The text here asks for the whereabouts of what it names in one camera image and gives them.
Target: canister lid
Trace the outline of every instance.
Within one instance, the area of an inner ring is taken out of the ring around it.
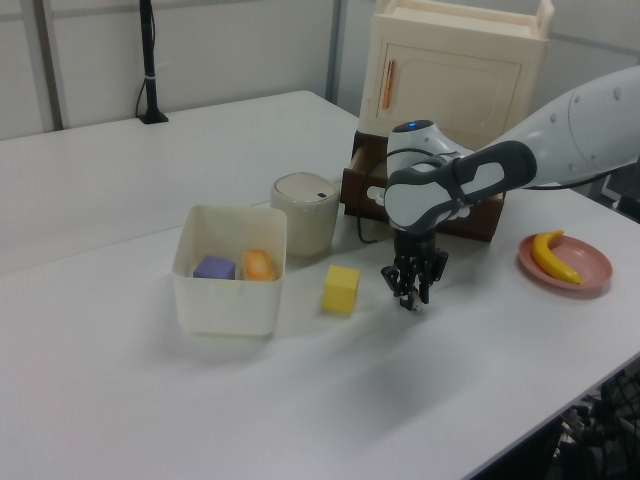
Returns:
[[[276,181],[275,189],[294,202],[322,202],[338,194],[333,183],[307,172],[282,177]]]

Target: pink plate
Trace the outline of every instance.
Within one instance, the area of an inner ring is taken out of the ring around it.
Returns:
[[[534,238],[535,235],[530,235],[520,242],[518,256],[522,265],[533,276],[549,285],[568,290],[592,290],[604,286],[613,274],[611,263],[600,250],[577,238],[563,235],[554,240],[549,247],[555,256],[578,272],[583,283],[577,285],[550,277],[531,256]]]

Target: wall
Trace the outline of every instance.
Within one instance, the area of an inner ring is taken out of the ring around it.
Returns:
[[[64,126],[131,118],[144,78],[138,2],[48,3]],[[336,1],[153,0],[153,5],[162,111],[294,90],[325,97],[333,71]]]
[[[0,2],[0,140],[53,129],[35,16],[29,2]]]
[[[358,115],[375,0],[343,0],[333,101]],[[537,0],[447,0],[516,13],[535,14]],[[532,111],[573,87],[640,63],[640,2],[554,0],[549,55],[540,72]]]

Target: cabinet door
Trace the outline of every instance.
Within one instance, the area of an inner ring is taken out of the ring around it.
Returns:
[[[377,117],[428,119],[442,130],[503,133],[520,65],[387,44]]]

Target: white canister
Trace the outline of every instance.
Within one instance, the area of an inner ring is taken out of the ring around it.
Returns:
[[[313,173],[293,173],[274,182],[271,207],[287,215],[287,253],[309,257],[331,246],[339,198],[333,183]]]

